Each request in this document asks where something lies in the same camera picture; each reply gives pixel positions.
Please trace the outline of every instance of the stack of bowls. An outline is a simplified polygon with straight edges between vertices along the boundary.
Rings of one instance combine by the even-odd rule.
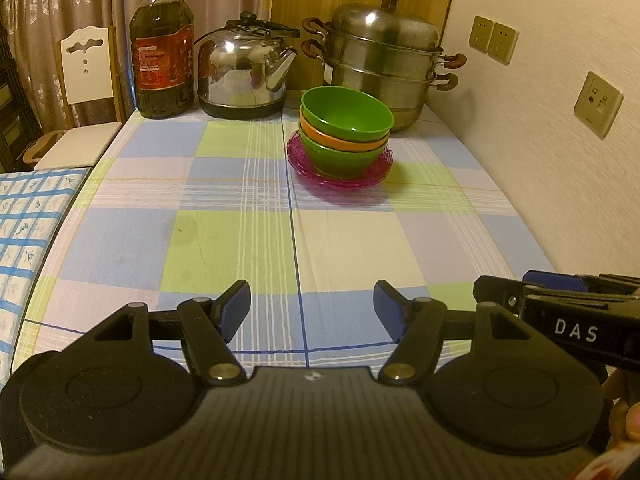
[[[359,176],[384,151],[394,116],[384,103],[342,86],[302,95],[298,131],[316,171],[343,180]]]

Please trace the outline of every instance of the chair backrest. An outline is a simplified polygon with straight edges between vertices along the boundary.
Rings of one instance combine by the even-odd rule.
[[[72,104],[113,98],[122,122],[123,105],[116,60],[115,27],[78,28],[58,45],[58,72],[66,122],[74,126]]]

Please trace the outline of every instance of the kettle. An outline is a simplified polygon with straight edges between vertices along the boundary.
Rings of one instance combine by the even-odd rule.
[[[296,51],[283,38],[299,38],[298,28],[258,20],[242,12],[239,20],[208,32],[198,52],[198,99],[213,117],[253,119],[284,105],[285,77]]]

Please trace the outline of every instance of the chair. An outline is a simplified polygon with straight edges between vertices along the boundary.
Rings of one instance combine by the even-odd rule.
[[[98,160],[124,122],[118,79],[115,27],[79,28],[56,49],[62,101],[69,130],[36,164],[36,170],[88,168]],[[71,105],[113,98],[115,123],[74,127]]]

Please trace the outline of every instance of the blue and white checkered cloth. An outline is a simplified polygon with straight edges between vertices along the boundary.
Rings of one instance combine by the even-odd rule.
[[[87,168],[0,174],[0,387],[33,281]]]

